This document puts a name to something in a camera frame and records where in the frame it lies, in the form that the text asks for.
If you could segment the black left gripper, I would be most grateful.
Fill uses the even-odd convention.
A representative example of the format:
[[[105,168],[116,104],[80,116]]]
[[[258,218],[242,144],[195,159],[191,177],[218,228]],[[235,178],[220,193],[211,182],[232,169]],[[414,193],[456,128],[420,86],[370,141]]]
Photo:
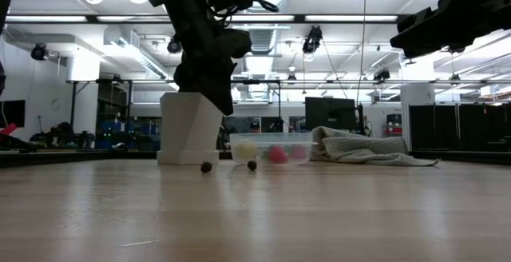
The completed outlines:
[[[167,11],[183,54],[174,73],[180,92],[200,93],[223,115],[233,114],[233,58],[240,56],[240,32],[202,11]]]

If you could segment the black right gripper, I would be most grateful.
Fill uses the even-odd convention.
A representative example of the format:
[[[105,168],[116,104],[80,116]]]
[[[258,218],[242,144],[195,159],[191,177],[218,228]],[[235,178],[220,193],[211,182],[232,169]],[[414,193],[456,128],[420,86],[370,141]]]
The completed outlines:
[[[461,53],[476,38],[495,30],[511,28],[511,0],[491,0],[480,13],[440,13],[441,24],[426,25],[424,32],[406,31],[421,25],[437,13],[438,9],[428,7],[416,14],[400,16],[397,20],[398,35],[391,38],[390,44],[401,49],[406,58],[418,58],[443,48]]]

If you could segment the yellow lemon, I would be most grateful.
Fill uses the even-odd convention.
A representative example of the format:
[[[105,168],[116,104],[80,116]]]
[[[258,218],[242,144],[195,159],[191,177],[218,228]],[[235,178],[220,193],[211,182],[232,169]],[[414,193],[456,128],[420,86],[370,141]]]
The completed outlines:
[[[234,158],[238,160],[255,160],[259,146],[249,139],[242,139],[234,147]]]

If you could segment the clear plastic tupperware container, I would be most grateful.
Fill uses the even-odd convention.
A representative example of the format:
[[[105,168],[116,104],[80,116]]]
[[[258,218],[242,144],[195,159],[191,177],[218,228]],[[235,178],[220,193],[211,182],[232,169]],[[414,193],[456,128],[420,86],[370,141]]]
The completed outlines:
[[[230,150],[232,159],[237,164],[247,164],[249,160],[238,160],[234,158],[234,147],[238,141],[242,139],[249,139],[254,141],[259,146],[259,152],[255,160],[258,165],[299,165],[306,163],[311,158],[312,149],[319,143],[314,142],[312,133],[233,133],[230,135]],[[288,155],[288,162],[285,164],[273,164],[268,158],[268,151],[272,145],[280,145],[284,147]],[[289,152],[293,145],[304,145],[310,150],[309,157],[302,160],[293,160],[289,157]]]

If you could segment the red strawberry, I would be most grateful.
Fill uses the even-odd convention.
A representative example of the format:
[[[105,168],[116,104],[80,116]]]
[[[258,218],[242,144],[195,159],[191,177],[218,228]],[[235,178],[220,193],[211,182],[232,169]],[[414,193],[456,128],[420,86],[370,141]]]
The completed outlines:
[[[267,158],[273,164],[285,164],[288,162],[288,155],[284,147],[280,145],[272,145],[268,151]]]
[[[289,157],[293,160],[302,160],[309,157],[309,148],[304,145],[293,145],[289,152]]]

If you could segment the white faceted plant pot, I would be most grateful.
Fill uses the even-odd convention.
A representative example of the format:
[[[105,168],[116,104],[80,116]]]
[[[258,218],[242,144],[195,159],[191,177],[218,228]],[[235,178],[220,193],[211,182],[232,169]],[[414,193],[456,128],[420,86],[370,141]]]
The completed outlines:
[[[200,165],[219,160],[216,140],[223,114],[200,93],[165,93],[160,98],[161,165]]]

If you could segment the white square column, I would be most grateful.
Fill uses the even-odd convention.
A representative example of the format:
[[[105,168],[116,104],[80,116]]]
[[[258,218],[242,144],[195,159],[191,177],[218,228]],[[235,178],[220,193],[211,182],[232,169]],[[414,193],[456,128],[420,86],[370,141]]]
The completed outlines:
[[[422,123],[431,122],[431,105],[435,103],[435,90],[433,84],[409,84],[401,88],[402,106],[402,135],[408,151],[414,150],[414,143],[421,139],[424,131]]]

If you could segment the black shelving rack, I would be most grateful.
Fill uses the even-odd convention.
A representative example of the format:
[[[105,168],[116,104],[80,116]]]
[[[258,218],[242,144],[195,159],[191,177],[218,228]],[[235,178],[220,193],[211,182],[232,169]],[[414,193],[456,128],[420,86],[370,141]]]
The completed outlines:
[[[97,85],[96,148],[127,151],[133,147],[133,82],[100,78]]]

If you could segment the red tool cabinet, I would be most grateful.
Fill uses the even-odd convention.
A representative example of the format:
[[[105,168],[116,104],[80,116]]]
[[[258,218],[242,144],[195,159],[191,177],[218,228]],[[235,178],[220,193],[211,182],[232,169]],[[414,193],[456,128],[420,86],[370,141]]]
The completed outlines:
[[[392,113],[386,115],[386,124],[384,125],[383,133],[390,136],[401,136],[402,135],[402,115],[398,113]]]

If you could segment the black room divider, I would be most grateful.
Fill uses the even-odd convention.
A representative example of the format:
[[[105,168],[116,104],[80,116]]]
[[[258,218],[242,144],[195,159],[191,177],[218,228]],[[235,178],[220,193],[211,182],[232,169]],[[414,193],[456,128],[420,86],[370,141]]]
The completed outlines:
[[[511,153],[511,103],[433,104],[431,110],[431,122],[422,123],[421,144],[415,141],[414,151]]]

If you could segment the black overhead rig beam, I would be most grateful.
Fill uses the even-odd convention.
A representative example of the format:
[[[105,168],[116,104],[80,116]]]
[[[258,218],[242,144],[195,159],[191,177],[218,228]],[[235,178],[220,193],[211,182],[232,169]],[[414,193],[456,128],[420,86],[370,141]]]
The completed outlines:
[[[396,14],[235,14],[228,22],[233,24],[395,24],[403,15]],[[50,15],[8,14],[12,24],[169,24],[166,14],[134,15]]]

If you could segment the black monitor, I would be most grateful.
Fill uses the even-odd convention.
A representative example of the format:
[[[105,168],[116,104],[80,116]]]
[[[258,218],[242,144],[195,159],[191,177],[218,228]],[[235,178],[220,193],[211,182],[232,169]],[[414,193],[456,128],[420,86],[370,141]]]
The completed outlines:
[[[306,129],[323,126],[331,129],[355,130],[355,101],[351,99],[306,97]]]

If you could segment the grey crumpled towel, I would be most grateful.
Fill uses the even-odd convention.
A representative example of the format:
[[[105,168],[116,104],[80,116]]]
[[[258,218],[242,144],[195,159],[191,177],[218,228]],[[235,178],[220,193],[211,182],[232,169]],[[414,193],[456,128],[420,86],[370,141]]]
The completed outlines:
[[[439,162],[412,157],[403,137],[371,138],[323,126],[313,129],[311,135],[315,143],[312,161],[406,167],[434,167]]]

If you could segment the black background rig frame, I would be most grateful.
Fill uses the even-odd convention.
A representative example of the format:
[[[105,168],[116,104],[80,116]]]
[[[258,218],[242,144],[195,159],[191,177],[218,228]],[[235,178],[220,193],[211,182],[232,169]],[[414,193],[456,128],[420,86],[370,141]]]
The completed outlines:
[[[282,133],[280,90],[281,84],[277,80],[231,80],[233,113],[221,120],[217,148],[228,151],[229,135],[234,133]]]

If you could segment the black wall screen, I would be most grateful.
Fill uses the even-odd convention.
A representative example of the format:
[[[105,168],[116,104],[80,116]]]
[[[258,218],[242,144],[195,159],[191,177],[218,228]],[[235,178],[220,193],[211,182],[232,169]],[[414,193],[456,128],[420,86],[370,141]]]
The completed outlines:
[[[18,128],[25,126],[26,120],[26,101],[0,101],[0,129],[10,124],[15,124]]]

